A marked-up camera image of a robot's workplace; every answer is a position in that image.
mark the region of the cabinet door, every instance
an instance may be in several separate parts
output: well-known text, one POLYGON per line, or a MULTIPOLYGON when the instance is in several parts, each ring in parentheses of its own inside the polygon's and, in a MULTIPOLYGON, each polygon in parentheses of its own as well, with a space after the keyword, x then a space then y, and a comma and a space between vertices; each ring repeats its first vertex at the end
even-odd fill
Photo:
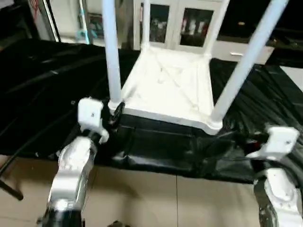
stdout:
POLYGON ((220 6, 221 3, 208 0, 180 1, 172 48, 202 53, 206 35, 216 21, 220 6))
MULTIPOLYGON (((134 49, 139 50, 143 32, 143 0, 134 0, 134 49)), ((150 0, 150 42, 153 46, 168 48, 173 36, 177 10, 176 0, 150 0)))

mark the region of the black plastic sheet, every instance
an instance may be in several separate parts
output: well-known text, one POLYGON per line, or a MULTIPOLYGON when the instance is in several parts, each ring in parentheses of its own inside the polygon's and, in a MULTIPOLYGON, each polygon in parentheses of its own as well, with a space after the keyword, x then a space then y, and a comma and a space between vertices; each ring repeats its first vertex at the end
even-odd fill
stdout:
MULTIPOLYGON (((122 84, 138 55, 138 51, 119 51, 122 84)), ((86 96, 108 100, 102 47, 26 40, 0 52, 0 62, 1 154, 13 154, 30 141, 21 156, 56 159, 55 152, 79 133, 78 101, 86 96)), ((215 102, 235 65, 211 60, 215 102)), ((255 65, 217 135, 123 115, 108 143, 100 146, 95 163, 251 183, 255 177, 251 163, 232 160, 245 156, 239 138, 262 132, 269 125, 285 125, 300 131, 300 138, 287 160, 300 170, 302 98, 300 89, 278 66, 255 65)))

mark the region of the black cable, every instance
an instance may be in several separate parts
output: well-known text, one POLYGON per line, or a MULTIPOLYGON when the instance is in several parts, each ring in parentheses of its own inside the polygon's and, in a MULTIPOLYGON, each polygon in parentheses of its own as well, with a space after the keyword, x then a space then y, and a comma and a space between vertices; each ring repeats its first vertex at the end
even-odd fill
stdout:
POLYGON ((49 125, 44 127, 39 133, 37 133, 35 136, 33 136, 30 140, 28 140, 26 143, 24 143, 19 149, 15 151, 15 153, 9 157, 9 159, 3 164, 3 166, 0 169, 0 176, 5 172, 5 170, 9 167, 9 165, 16 159, 16 157, 30 144, 32 144, 37 138, 39 138, 42 134, 47 132, 51 127, 56 125, 57 123, 60 123, 62 120, 64 120, 67 116, 69 116, 71 113, 73 113, 73 110, 70 110, 68 113, 62 115, 61 117, 57 118, 55 121, 51 122, 49 125))

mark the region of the floor tile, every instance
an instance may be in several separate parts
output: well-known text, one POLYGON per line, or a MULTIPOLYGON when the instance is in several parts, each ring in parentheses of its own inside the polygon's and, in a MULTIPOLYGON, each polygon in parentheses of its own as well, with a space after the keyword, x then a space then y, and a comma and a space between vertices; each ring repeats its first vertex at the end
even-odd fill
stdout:
MULTIPOLYGON (((24 199, 18 201, 0 190, 0 216, 32 222, 43 216, 53 177, 57 170, 58 163, 55 161, 17 160, 5 182, 13 188, 19 188, 24 195, 24 199)), ((92 185, 95 174, 96 171, 92 171, 89 187, 92 185)))
POLYGON ((252 185, 177 177, 178 227, 256 227, 252 185))
POLYGON ((83 217, 89 227, 176 227, 176 177, 99 167, 83 217))
POLYGON ((34 226, 36 226, 36 223, 0 217, 0 226, 2 226, 2 227, 34 227, 34 226))

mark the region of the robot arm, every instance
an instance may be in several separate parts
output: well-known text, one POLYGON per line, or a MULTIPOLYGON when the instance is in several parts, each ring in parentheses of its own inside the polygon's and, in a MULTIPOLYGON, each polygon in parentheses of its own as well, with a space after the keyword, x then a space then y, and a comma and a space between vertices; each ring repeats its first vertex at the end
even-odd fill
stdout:
MULTIPOLYGON (((81 212, 84 206, 87 181, 97 154, 97 146, 107 142, 104 123, 114 125, 122 113, 122 103, 108 121, 102 122, 102 102, 90 98, 80 100, 78 121, 82 135, 67 145, 59 156, 59 169, 48 197, 47 210, 40 221, 43 227, 83 227, 81 212)), ((298 138, 294 128, 271 127, 267 143, 250 158, 280 161, 291 152, 298 138)), ((298 193, 294 183, 280 168, 263 169, 254 182, 262 227, 303 227, 298 211, 298 193)))
MULTIPOLYGON (((109 118, 113 125, 121 115, 124 103, 109 118)), ((59 169, 47 202, 47 209, 39 225, 43 227, 82 227, 87 181, 97 154, 97 146, 106 143, 108 131, 103 127, 101 101, 84 98, 78 104, 78 122, 82 135, 67 145, 59 156, 59 169)))
MULTIPOLYGON (((248 157, 280 161, 292 151, 299 136, 296 129, 287 127, 271 127, 267 132, 267 143, 248 157)), ((254 194, 259 204, 260 225, 302 227, 303 220, 297 206, 298 191, 285 170, 265 168, 257 176, 254 194)))

